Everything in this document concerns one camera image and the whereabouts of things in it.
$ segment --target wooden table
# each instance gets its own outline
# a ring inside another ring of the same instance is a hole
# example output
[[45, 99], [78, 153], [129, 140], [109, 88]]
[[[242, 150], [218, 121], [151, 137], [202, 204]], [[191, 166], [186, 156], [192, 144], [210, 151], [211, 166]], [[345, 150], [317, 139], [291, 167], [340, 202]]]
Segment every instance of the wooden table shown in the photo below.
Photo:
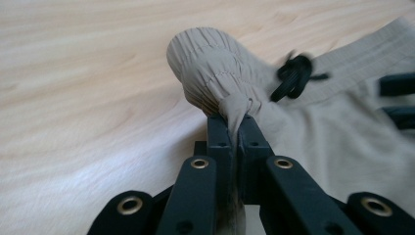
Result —
[[404, 16], [409, 0], [3, 0], [0, 233], [85, 234], [113, 196], [171, 185], [206, 118], [165, 50], [212, 26], [269, 63], [317, 56]]

